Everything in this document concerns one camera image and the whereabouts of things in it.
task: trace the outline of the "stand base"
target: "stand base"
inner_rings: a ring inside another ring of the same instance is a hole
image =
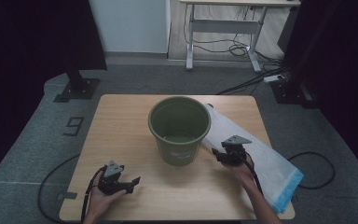
[[[71,82],[69,82],[63,92],[58,94],[54,99],[54,103],[68,103],[69,100],[77,99],[77,100],[90,100],[92,95],[100,83],[100,79],[98,78],[83,78],[83,88],[80,90],[75,90]]]
[[[270,86],[275,95],[275,100],[278,104],[285,105],[302,105],[305,108],[318,108],[313,99],[308,96],[303,88],[300,88],[300,91],[296,93],[287,92],[287,83],[281,82],[271,82]]]

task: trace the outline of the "black backdrop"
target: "black backdrop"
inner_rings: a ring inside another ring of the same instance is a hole
[[[68,67],[106,70],[88,0],[0,0],[0,161]]]
[[[285,59],[358,158],[358,0],[303,0]]]

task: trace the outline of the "green bucket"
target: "green bucket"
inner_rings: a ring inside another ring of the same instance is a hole
[[[201,141],[211,128],[211,116],[200,102],[173,96],[153,106],[148,124],[161,158],[168,164],[183,166],[196,158]]]

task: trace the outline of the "table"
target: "table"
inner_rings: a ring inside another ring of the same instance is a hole
[[[180,0],[181,3],[191,5],[191,13],[188,24],[188,45],[186,57],[186,69],[193,69],[193,33],[224,33],[224,34],[248,34],[254,35],[248,50],[255,72],[261,72],[260,65],[255,57],[255,46],[266,18],[268,7],[299,7],[299,0]],[[194,17],[195,5],[220,5],[220,6],[254,6],[262,7],[263,11],[258,21],[218,21],[197,20]]]
[[[159,156],[148,129],[150,109],[169,95],[104,95],[95,112],[83,150],[68,188],[77,193],[65,199],[60,218],[79,220],[84,192],[94,173],[114,160],[125,165],[120,182],[140,176],[133,194],[121,198],[106,214],[109,220],[233,220],[255,214],[238,181],[216,161],[204,145],[197,158],[183,167],[171,166]],[[191,95],[234,120],[269,145],[263,120],[252,96]],[[295,215],[290,203],[282,219]]]

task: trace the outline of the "adjustable standing desk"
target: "adjustable standing desk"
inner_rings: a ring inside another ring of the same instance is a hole
[[[268,7],[299,7],[299,0],[180,0],[191,5],[190,21],[188,23],[189,40],[187,45],[186,69],[193,69],[193,33],[224,33],[254,35],[250,47],[247,47],[249,58],[255,72],[260,72],[260,65],[255,57],[255,46],[263,27]],[[217,21],[197,20],[194,16],[195,5],[218,6],[254,6],[262,7],[263,11],[258,21]]]
[[[160,156],[147,126],[150,109],[170,95],[104,95],[92,120],[68,191],[75,199],[65,199],[60,218],[80,220],[84,193],[94,173],[114,160],[125,169],[120,182],[140,176],[133,191],[118,200],[103,219],[244,220],[254,219],[249,198],[234,175],[202,145],[196,159],[186,166],[172,166]],[[213,107],[249,133],[269,145],[255,98],[252,96],[188,96]],[[278,215],[291,219],[290,203]]]

